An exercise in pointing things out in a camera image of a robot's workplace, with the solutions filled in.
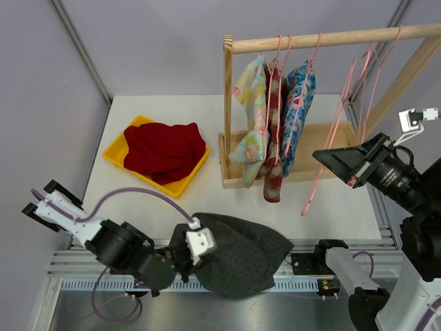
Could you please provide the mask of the blue floral garment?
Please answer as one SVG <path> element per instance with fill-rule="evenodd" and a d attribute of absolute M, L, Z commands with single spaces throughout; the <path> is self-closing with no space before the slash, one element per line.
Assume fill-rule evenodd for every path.
<path fill-rule="evenodd" d="M 282 112 L 280 163 L 283 177 L 295 164 L 296 150 L 306 117 L 316 93 L 316 76 L 310 61 L 293 69 L 285 78 L 287 94 Z"/>

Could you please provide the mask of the pink hanger of red skirt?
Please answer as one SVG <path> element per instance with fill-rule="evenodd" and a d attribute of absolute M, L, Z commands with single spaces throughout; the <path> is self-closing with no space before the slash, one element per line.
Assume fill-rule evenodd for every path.
<path fill-rule="evenodd" d="M 389 55 L 391 54 L 392 50 L 395 48 L 396 44 L 400 40 L 401 34 L 402 34 L 402 26 L 399 26 L 398 33 L 397 33 L 395 41 L 393 42 L 393 45 L 391 46 L 390 50 L 386 53 L 386 55 L 383 56 L 382 59 L 379 57 L 379 53 L 377 50 L 373 50 L 371 52 L 372 59 L 374 60 L 373 64 L 374 64 L 374 67 L 376 68 L 376 75 L 375 75 L 373 87 L 371 89 L 371 95 L 369 97 L 369 103 L 368 103 L 366 112 L 364 112 L 363 109 L 364 109 L 364 105 L 365 105 L 364 97 L 365 97 L 365 88 L 367 86 L 367 74 L 365 75 L 365 79 L 363 81 L 362 105 L 360 107 L 360 120 L 359 120 L 359 126 L 358 126 L 358 143 L 359 144 L 361 144 L 365 141 L 366 131 L 367 131 L 367 120 L 369 119 L 369 116 L 371 114 L 371 109 L 372 109 L 372 105 L 373 105 L 373 98 L 376 93 L 376 88 L 377 88 L 378 80 L 380 78 L 380 73 L 381 73 L 382 67 L 383 67 L 385 61 L 387 60 L 387 58 L 389 57 Z"/>

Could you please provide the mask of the red skirt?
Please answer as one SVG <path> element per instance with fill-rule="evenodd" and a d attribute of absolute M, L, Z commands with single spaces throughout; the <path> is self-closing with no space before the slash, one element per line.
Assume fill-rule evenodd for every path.
<path fill-rule="evenodd" d="M 196 123 L 173 126 L 145 123 L 126 128 L 124 137 L 128 145 L 124 168 L 159 185 L 188 176 L 206 151 L 206 142 Z"/>

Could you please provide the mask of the dark grey dotted garment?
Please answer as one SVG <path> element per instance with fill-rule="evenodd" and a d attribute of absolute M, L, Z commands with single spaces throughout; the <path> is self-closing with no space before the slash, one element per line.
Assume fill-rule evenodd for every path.
<path fill-rule="evenodd" d="M 246 299 L 275 286 L 274 275 L 294 245 L 265 225 L 222 214 L 194 214 L 209 228 L 216 249 L 195 272 L 201 285 L 230 299 Z"/>

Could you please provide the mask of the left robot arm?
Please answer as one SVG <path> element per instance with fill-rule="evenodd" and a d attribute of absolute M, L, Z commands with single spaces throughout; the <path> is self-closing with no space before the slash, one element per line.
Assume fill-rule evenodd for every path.
<path fill-rule="evenodd" d="M 29 203 L 22 213 L 45 227 L 64 231 L 74 236 L 91 252 L 98 262 L 115 274 L 128 274 L 157 297 L 161 290 L 172 285 L 177 274 L 183 281 L 201 262 L 203 255 L 214 248 L 211 231 L 204 228 L 196 217 L 191 217 L 171 199 L 145 188 L 120 188 L 105 194 L 91 213 L 82 208 L 82 201 L 52 180 L 44 188 L 31 193 L 37 203 Z M 124 222 L 117 224 L 110 219 L 98 217 L 100 207 L 111 197 L 138 192 L 157 197 L 175 208 L 187 223 L 177 242 L 157 249 L 154 240 Z"/>

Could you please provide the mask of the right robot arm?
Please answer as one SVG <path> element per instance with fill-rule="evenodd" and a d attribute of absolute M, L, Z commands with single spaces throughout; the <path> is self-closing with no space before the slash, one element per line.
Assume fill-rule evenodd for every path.
<path fill-rule="evenodd" d="M 419 173 L 412 151 L 383 133 L 313 157 L 350 188 L 368 184 L 409 214 L 399 226 L 397 252 L 372 258 L 396 277 L 392 291 L 363 272 L 344 241 L 321 239 L 315 247 L 314 268 L 339 280 L 354 328 L 429 330 L 440 318 L 440 161 Z"/>

